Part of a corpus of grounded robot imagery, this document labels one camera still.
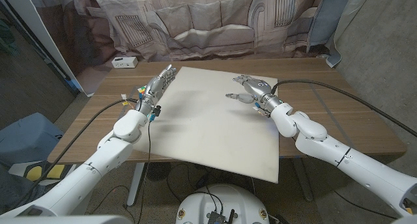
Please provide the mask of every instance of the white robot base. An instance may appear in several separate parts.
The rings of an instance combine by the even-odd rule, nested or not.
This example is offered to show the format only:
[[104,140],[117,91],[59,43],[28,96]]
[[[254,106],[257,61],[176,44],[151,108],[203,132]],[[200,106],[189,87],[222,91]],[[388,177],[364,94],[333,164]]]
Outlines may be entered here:
[[[231,184],[210,185],[208,190],[213,194],[212,197],[206,187],[187,196],[179,206],[175,223],[269,224],[265,205],[249,191]],[[212,198],[216,202],[217,212],[214,212],[216,207]]]

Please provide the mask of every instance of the wire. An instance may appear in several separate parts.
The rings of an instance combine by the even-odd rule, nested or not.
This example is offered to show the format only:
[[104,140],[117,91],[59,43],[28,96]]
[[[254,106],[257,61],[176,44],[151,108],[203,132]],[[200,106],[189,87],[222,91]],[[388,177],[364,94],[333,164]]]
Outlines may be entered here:
[[277,84],[274,85],[274,87],[272,88],[271,93],[275,94],[277,87],[279,85],[286,84],[286,83],[311,83],[311,84],[316,84],[316,85],[320,85],[322,87],[332,89],[333,91],[337,91],[341,94],[344,94],[345,96],[348,96],[348,97],[360,102],[361,104],[367,106],[371,110],[376,111],[377,113],[381,114],[383,117],[387,118],[388,120],[391,120],[394,124],[397,124],[399,127],[403,128],[407,132],[411,133],[413,136],[417,137],[417,132],[415,132],[414,130],[412,130],[408,126],[404,125],[403,123],[399,122],[397,119],[395,119],[395,118],[391,117],[390,115],[386,114],[385,112],[381,111],[380,109],[378,109],[374,105],[371,105],[370,103],[366,102],[365,100],[363,100],[363,99],[361,99],[361,98],[359,98],[359,97],[357,97],[357,96],[355,96],[355,95],[353,95],[349,92],[343,91],[339,88],[333,87],[333,86],[331,86],[329,84],[326,84],[326,83],[321,83],[319,81],[303,80],[303,79],[279,81]]
[[256,196],[256,191],[255,191],[255,182],[253,182],[253,178],[252,178],[252,177],[250,177],[250,179],[252,180],[253,194]]
[[188,167],[188,165],[186,165],[185,163],[180,163],[180,164],[178,164],[178,165],[174,166],[174,167],[171,169],[171,171],[169,172],[168,176],[167,176],[167,186],[168,186],[168,189],[171,191],[171,193],[175,196],[175,198],[177,198],[177,200],[179,201],[179,203],[181,203],[181,202],[182,202],[182,200],[181,200],[181,199],[180,199],[177,195],[175,195],[175,192],[172,190],[171,186],[169,185],[169,176],[170,176],[171,172],[172,172],[175,168],[177,168],[177,167],[179,167],[179,166],[181,166],[181,165],[185,165],[185,166],[187,167],[187,177],[188,177],[188,183],[190,184],[190,186],[192,187],[192,189],[195,189],[195,188],[192,186],[192,183],[191,183],[191,181],[190,181],[190,168]]
[[[313,163],[313,167],[314,167],[314,170],[317,170],[316,168],[316,166],[315,166],[315,162],[313,162],[313,157],[311,157],[311,156],[308,156],[307,155],[307,157],[311,160],[311,162]],[[348,202],[349,204],[351,204],[351,205],[353,205],[353,206],[356,206],[356,207],[358,207],[358,208],[361,208],[361,209],[363,209],[363,210],[365,210],[365,211],[368,211],[368,212],[371,212],[371,213],[374,213],[374,214],[378,214],[378,215],[381,215],[381,216],[385,216],[385,217],[389,217],[389,218],[392,218],[392,219],[397,219],[396,217],[393,217],[393,216],[389,216],[389,215],[386,215],[386,214],[382,214],[382,213],[380,213],[380,212],[377,212],[377,211],[374,211],[374,210],[370,210],[370,209],[368,209],[368,208],[365,208],[365,207],[363,207],[363,206],[360,206],[359,204],[355,204],[355,203],[353,203],[352,201],[350,201],[350,200],[348,200],[348,199],[346,199],[346,198],[344,198],[344,196],[342,196],[342,195],[340,195],[337,191],[336,191],[336,189],[334,189],[329,183],[328,183],[328,181],[327,181],[327,179],[325,179],[322,175],[320,175],[321,177],[322,177],[322,180],[326,183],[326,185],[334,192],[334,193],[336,193],[336,195],[338,195],[340,198],[342,198],[344,201],[346,201],[346,202]]]
[[127,191],[128,191],[128,193],[129,193],[129,188],[127,188],[126,186],[124,186],[124,185],[119,185],[119,186],[115,186],[114,188],[112,188],[107,194],[106,194],[106,196],[104,196],[104,198],[102,199],[102,201],[98,204],[98,206],[90,213],[90,214],[93,214],[93,213],[95,213],[97,210],[98,210],[98,208],[102,205],[102,203],[106,200],[106,198],[110,195],[110,193],[111,192],[113,192],[113,191],[115,191],[115,189],[117,189],[117,188],[125,188]]
[[116,105],[116,104],[118,104],[118,103],[121,103],[121,102],[125,102],[125,101],[130,101],[130,102],[134,102],[134,103],[136,103],[137,102],[137,100],[135,100],[135,99],[131,99],[131,98],[129,98],[129,99],[126,99],[126,100],[117,100],[116,102],[113,102],[113,103],[111,103],[111,104],[109,104],[109,105],[107,105],[107,106],[105,106],[103,109],[101,109],[99,112],[97,112],[87,123],[86,123],[86,125],[77,133],[77,135],[71,140],[71,142],[69,142],[69,144],[64,148],[64,150],[60,153],[60,155],[57,157],[57,159],[55,159],[55,161],[48,167],[48,169],[45,171],[45,173],[43,173],[39,178],[38,178],[38,180],[36,181],[36,182],[34,182],[33,184],[32,184],[32,186],[27,190],[27,193],[25,194],[25,195],[22,195],[20,198],[19,198],[19,200],[17,201],[17,202],[15,202],[9,209],[8,209],[8,211],[10,211],[10,210],[13,210],[13,209],[15,209],[15,208],[17,208],[18,207],[18,205],[22,202],[22,201],[24,201],[25,199],[26,199],[26,197],[29,195],[29,194],[32,194],[32,191],[34,190],[34,188],[39,184],[39,182],[41,182],[45,177],[46,177],[46,175],[48,175],[48,173],[53,169],[53,167],[55,166],[55,165],[57,165],[57,163],[58,163],[58,161],[65,155],[65,153],[66,153],[66,151],[68,151],[68,149],[70,149],[70,147],[72,146],[72,144],[74,144],[74,142],[78,139],[78,137],[85,131],[85,129],[87,129],[87,127],[93,122],[93,120],[97,117],[97,116],[99,116],[99,114],[101,114],[102,112],[104,112],[106,109],[108,109],[109,107],[112,107],[112,106],[114,106],[114,105]]
[[137,111],[141,111],[142,108],[142,98],[139,99],[139,109]]
[[143,191],[142,191],[142,201],[141,201],[141,211],[139,213],[139,220],[137,221],[137,224],[141,222],[142,218],[142,210],[143,210],[143,198],[145,197],[145,184],[146,184],[146,176],[148,175],[148,169],[149,169],[149,163],[151,162],[151,121],[148,123],[148,138],[149,138],[149,151],[148,151],[148,163],[145,171],[145,177],[143,178]]
[[272,219],[274,219],[275,221],[277,221],[278,223],[282,223],[282,224],[289,224],[289,222],[283,217],[283,216],[281,216],[281,215],[279,215],[279,214],[277,214],[276,216],[278,216],[279,217],[279,219],[278,218],[276,218],[276,217],[274,217],[274,216],[272,216],[270,213],[268,213],[268,217],[271,217]]
[[[124,185],[115,186],[114,188],[112,188],[107,193],[107,195],[103,198],[103,200],[100,202],[100,204],[98,204],[98,206],[91,213],[86,212],[86,214],[94,214],[98,210],[98,208],[102,205],[102,203],[107,199],[107,197],[110,195],[110,193],[115,191],[115,189],[117,189],[117,188],[125,188],[129,193],[129,189],[126,186],[124,186]],[[129,210],[127,210],[125,205],[123,205],[123,208],[126,210],[126,212],[128,212],[130,214],[130,217],[132,218],[133,222],[135,222],[135,217],[133,216],[133,214]]]
[[222,203],[222,201],[220,200],[220,198],[219,198],[219,197],[217,197],[217,195],[215,195],[215,194],[211,194],[211,193],[208,193],[208,192],[205,192],[205,191],[196,191],[196,192],[193,192],[192,194],[196,194],[196,193],[203,193],[203,194],[207,194],[207,195],[212,195],[212,196],[214,196],[215,198],[217,198],[217,200],[219,200],[219,202],[220,202],[220,205],[222,206],[222,209],[220,210],[220,214],[223,214],[223,203]]
[[[188,182],[190,183],[190,186],[193,188],[193,189],[195,189],[193,186],[192,186],[192,183],[190,182],[190,168],[188,167],[188,165],[186,165],[185,163],[181,163],[181,164],[178,164],[178,165],[176,165],[176,166],[174,166],[172,169],[171,169],[171,172],[176,168],[176,167],[179,167],[179,166],[181,166],[181,165],[185,165],[186,166],[186,168],[187,168],[187,176],[188,176]],[[171,191],[171,193],[173,194],[173,196],[175,197],[175,198],[177,198],[177,200],[179,201],[179,203],[181,203],[182,202],[182,200],[175,194],[175,192],[172,190],[172,188],[171,188],[171,186],[169,185],[169,175],[171,174],[171,172],[169,172],[169,174],[168,174],[168,176],[167,176],[167,186],[168,186],[168,189]],[[216,195],[214,195],[214,194],[212,194],[212,193],[210,193],[210,192],[205,192],[205,191],[195,191],[195,192],[193,192],[192,194],[195,194],[195,193],[204,193],[204,194],[207,194],[207,195],[210,195],[211,196],[211,198],[212,198],[212,200],[213,200],[213,202],[214,202],[214,205],[215,205],[215,207],[216,207],[216,209],[215,209],[215,211],[217,212],[217,206],[216,206],[216,202],[214,201],[214,199],[213,199],[213,197],[215,197],[215,198],[217,198],[218,200],[219,200],[219,202],[220,202],[220,204],[221,204],[221,206],[222,206],[222,209],[220,210],[220,214],[223,214],[223,203],[222,203],[222,201],[220,200],[220,198],[219,197],[217,197]]]
[[353,206],[356,206],[356,207],[358,207],[358,208],[361,208],[361,209],[363,209],[363,210],[366,210],[366,211],[368,211],[368,212],[372,212],[372,213],[374,213],[374,214],[379,214],[379,215],[382,215],[382,216],[385,216],[385,217],[389,217],[389,218],[392,218],[392,219],[397,219],[397,218],[395,218],[395,217],[392,217],[392,216],[389,216],[389,215],[386,215],[386,214],[382,214],[382,213],[380,213],[380,212],[377,212],[377,211],[373,211],[373,210],[370,210],[370,209],[368,209],[368,208],[365,208],[365,207],[362,207],[362,206],[360,206],[360,205],[358,205],[358,204],[355,204],[355,203],[353,203],[353,202],[351,202],[351,201],[349,201],[348,199],[346,199],[346,198],[344,198],[342,195],[340,195],[328,182],[327,182],[327,180],[326,179],[324,179],[324,178],[322,178],[325,182],[326,182],[326,184],[327,184],[327,186],[334,192],[334,193],[336,193],[340,198],[342,198],[344,201],[346,201],[346,202],[348,202],[349,204],[351,204],[351,205],[353,205]]
[[216,201],[214,201],[213,195],[210,193],[209,187],[207,185],[206,185],[206,189],[207,189],[207,192],[210,195],[211,199],[213,200],[213,203],[214,203],[214,211],[217,213],[217,204],[216,204]]
[[351,205],[353,205],[353,206],[356,206],[356,207],[361,208],[361,209],[363,209],[363,210],[366,210],[366,211],[368,211],[368,212],[372,212],[372,213],[374,213],[374,214],[378,214],[378,215],[381,215],[381,216],[384,216],[384,217],[389,217],[389,218],[391,218],[391,219],[397,219],[396,217],[389,216],[389,215],[386,215],[386,214],[382,214],[382,213],[380,213],[380,212],[373,211],[373,210],[370,210],[370,209],[368,209],[368,208],[365,208],[365,207],[362,207],[362,206],[360,206],[360,205],[357,205],[357,204],[353,203],[352,201],[349,201],[349,200],[347,200],[346,198],[344,198],[344,197],[343,197],[342,195],[340,195],[337,191],[333,190],[333,192],[334,192],[334,193],[336,193],[336,195],[338,195],[338,196],[339,196],[340,198],[342,198],[344,201],[348,202],[349,204],[351,204]]

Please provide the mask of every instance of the white board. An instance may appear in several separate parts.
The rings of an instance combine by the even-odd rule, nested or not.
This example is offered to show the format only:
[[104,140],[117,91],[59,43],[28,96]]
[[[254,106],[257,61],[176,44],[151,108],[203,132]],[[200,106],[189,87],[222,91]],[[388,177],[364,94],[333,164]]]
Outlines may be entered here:
[[[240,74],[182,67],[165,91],[151,123],[151,153],[278,183],[278,130],[228,93],[245,93]],[[263,79],[270,85],[277,80]],[[148,152],[148,128],[135,150]]]

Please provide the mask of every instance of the robot forearm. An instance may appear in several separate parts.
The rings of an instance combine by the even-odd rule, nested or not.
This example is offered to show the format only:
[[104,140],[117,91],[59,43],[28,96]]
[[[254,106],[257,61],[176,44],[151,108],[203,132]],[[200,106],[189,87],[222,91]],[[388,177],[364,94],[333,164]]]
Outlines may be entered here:
[[132,153],[132,144],[112,138],[86,162],[41,198],[3,214],[1,217],[69,215],[110,170]]
[[226,94],[244,103],[256,101],[253,107],[271,117],[284,137],[298,133],[299,151],[335,165],[389,204],[402,216],[411,215],[407,208],[417,207],[417,178],[404,175],[384,164],[344,145],[327,134],[326,128],[303,112],[291,114],[293,108],[271,93],[268,83],[241,75],[233,79],[244,86],[248,94]]
[[327,135],[326,129],[310,120],[305,113],[288,115],[286,110],[292,110],[292,107],[281,104],[271,112],[271,118],[283,136],[292,137],[299,132],[295,143],[299,151],[335,165],[378,195],[401,216],[411,215],[407,208],[414,208],[410,203],[417,204],[417,178],[395,171],[344,145]]

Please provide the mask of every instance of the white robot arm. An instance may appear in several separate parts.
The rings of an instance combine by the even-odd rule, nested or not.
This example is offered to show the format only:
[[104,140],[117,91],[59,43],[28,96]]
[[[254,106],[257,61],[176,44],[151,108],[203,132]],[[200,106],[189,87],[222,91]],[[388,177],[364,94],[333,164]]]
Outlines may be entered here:
[[86,162],[41,198],[15,208],[0,218],[71,214],[106,173],[128,159],[133,150],[132,143],[141,137],[139,128],[146,125],[148,115],[159,111],[156,103],[174,80],[176,71],[169,65],[160,75],[151,79],[141,103],[115,123],[113,130],[99,142],[97,151]]
[[271,117],[284,137],[298,133],[295,146],[299,151],[327,161],[358,183],[378,195],[401,216],[411,216],[417,205],[417,178],[404,175],[366,156],[327,134],[326,128],[271,93],[268,83],[250,76],[233,79],[249,94],[227,94],[226,97],[244,103],[256,102],[261,114]]

